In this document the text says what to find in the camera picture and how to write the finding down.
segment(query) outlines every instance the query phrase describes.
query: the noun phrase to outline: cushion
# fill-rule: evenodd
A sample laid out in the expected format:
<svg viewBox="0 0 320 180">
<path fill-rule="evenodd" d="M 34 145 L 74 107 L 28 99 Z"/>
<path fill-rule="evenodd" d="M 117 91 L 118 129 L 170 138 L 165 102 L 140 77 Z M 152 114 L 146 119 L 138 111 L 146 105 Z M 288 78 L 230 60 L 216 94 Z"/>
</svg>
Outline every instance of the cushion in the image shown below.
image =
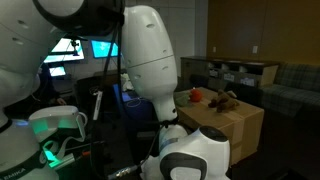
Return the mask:
<svg viewBox="0 0 320 180">
<path fill-rule="evenodd" d="M 303 106 L 320 107 L 320 93 L 274 84 L 263 87 L 262 106 L 295 117 Z"/>
</svg>

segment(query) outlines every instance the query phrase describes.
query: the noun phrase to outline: wooden cabinet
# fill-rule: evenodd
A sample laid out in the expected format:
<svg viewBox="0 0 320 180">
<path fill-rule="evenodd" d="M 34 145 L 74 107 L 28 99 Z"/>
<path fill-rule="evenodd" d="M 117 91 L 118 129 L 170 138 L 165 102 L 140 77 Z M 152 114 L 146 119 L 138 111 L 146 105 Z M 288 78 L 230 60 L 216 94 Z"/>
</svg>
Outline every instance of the wooden cabinet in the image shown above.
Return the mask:
<svg viewBox="0 0 320 180">
<path fill-rule="evenodd" d="M 192 87 L 190 76 L 201 75 L 208 78 L 208 88 L 224 89 L 228 82 L 262 87 L 273 84 L 278 62 L 234 60 L 190 56 L 181 58 L 181 85 L 187 89 Z"/>
</svg>

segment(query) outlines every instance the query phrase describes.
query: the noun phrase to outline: cardboard box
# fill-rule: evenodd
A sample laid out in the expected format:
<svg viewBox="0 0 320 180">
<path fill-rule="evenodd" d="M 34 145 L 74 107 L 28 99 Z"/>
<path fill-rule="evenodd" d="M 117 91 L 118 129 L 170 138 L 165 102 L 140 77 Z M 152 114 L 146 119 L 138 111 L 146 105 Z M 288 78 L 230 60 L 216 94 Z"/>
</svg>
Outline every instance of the cardboard box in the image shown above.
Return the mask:
<svg viewBox="0 0 320 180">
<path fill-rule="evenodd" d="M 230 141 L 230 165 L 257 151 L 260 139 L 264 110 L 239 101 L 234 110 L 217 113 L 216 108 L 208 108 L 217 93 L 198 88 L 203 98 L 190 107 L 177 107 L 180 122 L 197 129 L 199 126 L 212 126 L 222 131 Z"/>
</svg>

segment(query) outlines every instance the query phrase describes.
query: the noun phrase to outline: floor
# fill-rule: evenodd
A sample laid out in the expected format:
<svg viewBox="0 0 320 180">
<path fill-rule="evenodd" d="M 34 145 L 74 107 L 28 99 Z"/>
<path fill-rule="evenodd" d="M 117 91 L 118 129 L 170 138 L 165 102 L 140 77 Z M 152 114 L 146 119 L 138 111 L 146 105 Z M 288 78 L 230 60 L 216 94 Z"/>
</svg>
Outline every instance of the floor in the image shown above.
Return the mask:
<svg viewBox="0 0 320 180">
<path fill-rule="evenodd" d="M 308 118 L 305 120 L 307 123 L 302 123 L 304 117 L 291 119 L 266 111 L 258 152 L 232 167 L 232 180 L 268 179 L 282 169 L 292 169 L 308 180 L 319 180 L 319 123 L 314 124 L 316 119 Z M 108 144 L 106 154 L 111 157 L 104 167 L 106 175 L 132 165 L 122 122 L 106 122 L 100 130 Z M 139 177 L 134 173 L 122 179 L 138 180 Z"/>
</svg>

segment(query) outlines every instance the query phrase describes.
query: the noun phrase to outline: office room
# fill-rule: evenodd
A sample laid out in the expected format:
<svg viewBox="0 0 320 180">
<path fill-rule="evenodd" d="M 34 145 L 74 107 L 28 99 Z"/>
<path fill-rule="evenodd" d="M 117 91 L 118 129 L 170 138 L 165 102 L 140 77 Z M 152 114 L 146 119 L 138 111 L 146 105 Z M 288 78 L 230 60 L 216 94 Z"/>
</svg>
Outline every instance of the office room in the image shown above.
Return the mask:
<svg viewBox="0 0 320 180">
<path fill-rule="evenodd" d="M 83 2 L 0 4 L 0 179 L 320 178 L 320 2 Z"/>
</svg>

